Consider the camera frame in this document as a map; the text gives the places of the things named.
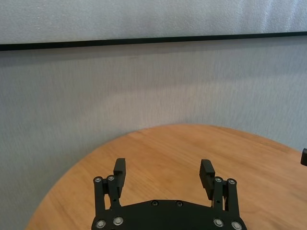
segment round wooden table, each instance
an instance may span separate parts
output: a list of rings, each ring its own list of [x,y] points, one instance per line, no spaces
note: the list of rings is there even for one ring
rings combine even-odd
[[[27,230],[89,230],[95,216],[93,178],[112,174],[117,158],[126,158],[122,206],[152,199],[210,206],[199,178],[201,159],[209,159],[217,176],[237,180],[248,230],[306,230],[307,167],[300,157],[280,143],[223,127],[183,124],[132,132],[97,148],[63,175]]]

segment black object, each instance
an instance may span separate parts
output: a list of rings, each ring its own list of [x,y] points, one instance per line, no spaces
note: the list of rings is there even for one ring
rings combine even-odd
[[[247,230],[239,216],[236,181],[215,177],[209,160],[201,160],[200,178],[211,207],[181,200],[151,200],[122,207],[119,198],[125,176],[125,159],[119,158],[114,175],[94,178],[96,214],[92,230]],[[109,210],[105,208],[105,194],[110,198]]]
[[[291,37],[291,36],[306,36],[306,35],[307,31],[267,33],[267,34],[229,34],[229,35],[205,35],[205,36],[181,36],[181,37],[128,38],[128,39],[92,40],[92,41],[76,41],[76,42],[0,44],[0,51],[68,48],[68,47],[84,47],[84,46],[112,46],[112,45],[126,45],[126,44],[161,43],[161,42],[190,42],[190,41],[226,40],[226,39]]]
[[[307,166],[307,149],[303,149],[301,164]]]

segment bolt head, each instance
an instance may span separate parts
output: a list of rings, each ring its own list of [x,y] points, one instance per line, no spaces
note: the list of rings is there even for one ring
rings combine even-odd
[[[217,227],[222,227],[224,225],[221,219],[214,219],[213,222]]]
[[[182,203],[182,201],[176,201],[176,205],[178,206],[178,207],[182,207],[183,206],[183,203]]]
[[[101,219],[101,220],[97,221],[96,228],[102,229],[105,225],[106,225],[106,222],[103,219]]]
[[[118,226],[121,225],[124,222],[124,219],[122,217],[115,217],[113,220],[113,224]]]
[[[231,223],[231,226],[235,229],[235,230],[242,230],[242,225],[236,221],[233,221]]]
[[[158,201],[156,201],[156,200],[152,201],[152,206],[158,206],[158,204],[159,204]]]

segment wall trim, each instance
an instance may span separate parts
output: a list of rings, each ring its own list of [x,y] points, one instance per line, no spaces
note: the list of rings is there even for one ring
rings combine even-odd
[[[188,42],[188,41],[208,41],[208,40],[226,40],[226,39],[290,37],[290,36],[303,36],[303,35],[307,35],[307,31],[289,32],[289,33],[269,33],[269,34],[232,34],[232,35],[210,35],[210,36],[110,39],[110,40],[75,41],[75,42],[0,44],[0,51],[68,48],[68,47],[84,47],[84,46],[111,46],[111,45],[125,45],[125,44],[162,43],[162,42]]]

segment white wall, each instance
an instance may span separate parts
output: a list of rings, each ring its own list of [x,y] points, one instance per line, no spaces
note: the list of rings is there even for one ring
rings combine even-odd
[[[0,229],[108,140],[162,124],[307,145],[306,37],[0,52]]]
[[[1,0],[0,44],[307,31],[305,0]]]

